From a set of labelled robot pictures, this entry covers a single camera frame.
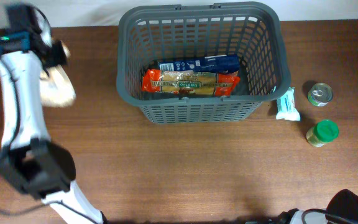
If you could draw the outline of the clear bag of rice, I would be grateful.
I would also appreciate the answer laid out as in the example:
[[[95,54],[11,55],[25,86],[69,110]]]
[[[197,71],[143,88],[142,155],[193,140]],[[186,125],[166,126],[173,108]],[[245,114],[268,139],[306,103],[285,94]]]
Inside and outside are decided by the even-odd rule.
[[[42,71],[39,83],[43,106],[64,108],[76,100],[75,89],[61,65]]]

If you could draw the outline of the orange spaghetti packet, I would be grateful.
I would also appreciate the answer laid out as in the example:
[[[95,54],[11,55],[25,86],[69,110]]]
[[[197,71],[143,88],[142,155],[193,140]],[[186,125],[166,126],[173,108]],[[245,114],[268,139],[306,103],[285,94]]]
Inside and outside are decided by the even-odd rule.
[[[142,80],[142,91],[175,95],[231,95],[240,82],[237,72],[230,74],[149,69]]]

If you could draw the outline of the blue cardboard food box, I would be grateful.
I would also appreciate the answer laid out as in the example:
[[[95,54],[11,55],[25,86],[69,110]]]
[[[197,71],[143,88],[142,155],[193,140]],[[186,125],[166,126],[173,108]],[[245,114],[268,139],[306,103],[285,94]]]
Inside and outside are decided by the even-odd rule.
[[[162,71],[191,70],[194,72],[229,74],[239,71],[239,61],[237,55],[215,55],[159,63],[158,68]]]

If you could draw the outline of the grey plastic mesh basket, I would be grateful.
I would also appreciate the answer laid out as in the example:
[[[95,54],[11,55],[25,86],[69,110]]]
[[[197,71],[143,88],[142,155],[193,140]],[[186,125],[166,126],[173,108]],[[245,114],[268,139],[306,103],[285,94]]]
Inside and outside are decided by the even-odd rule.
[[[160,62],[236,55],[240,82],[229,96],[147,93],[146,71]],[[157,124],[245,119],[290,87],[280,21],[259,2],[139,6],[119,21],[116,88]]]

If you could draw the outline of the tin can with pull tab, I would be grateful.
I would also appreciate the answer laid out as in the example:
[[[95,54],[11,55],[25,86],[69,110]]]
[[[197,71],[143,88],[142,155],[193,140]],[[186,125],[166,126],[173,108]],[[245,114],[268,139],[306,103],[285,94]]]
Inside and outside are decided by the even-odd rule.
[[[333,90],[326,83],[316,83],[307,94],[309,102],[314,106],[326,106],[333,99]]]

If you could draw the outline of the green lid glass jar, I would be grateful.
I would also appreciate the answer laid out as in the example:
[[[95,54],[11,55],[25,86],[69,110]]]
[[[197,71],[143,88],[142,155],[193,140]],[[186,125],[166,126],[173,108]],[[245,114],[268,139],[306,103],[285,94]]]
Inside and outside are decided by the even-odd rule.
[[[307,141],[314,147],[322,147],[339,136],[338,125],[329,119],[322,120],[306,133]]]

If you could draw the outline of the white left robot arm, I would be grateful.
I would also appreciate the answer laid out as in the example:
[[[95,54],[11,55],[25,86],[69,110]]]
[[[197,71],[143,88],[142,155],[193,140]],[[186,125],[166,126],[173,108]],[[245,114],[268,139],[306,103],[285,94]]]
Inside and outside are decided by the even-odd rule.
[[[19,193],[52,207],[67,223],[107,223],[76,183],[72,155],[51,141],[46,128],[40,75],[55,45],[46,31],[0,36],[4,108],[0,175]]]

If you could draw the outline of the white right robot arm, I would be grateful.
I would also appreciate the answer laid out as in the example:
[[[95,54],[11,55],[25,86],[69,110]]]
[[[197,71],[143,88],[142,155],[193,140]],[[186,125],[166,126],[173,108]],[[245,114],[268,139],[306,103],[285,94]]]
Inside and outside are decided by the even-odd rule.
[[[326,208],[297,208],[283,212],[272,223],[282,224],[356,224],[358,195],[348,189],[338,192]]]

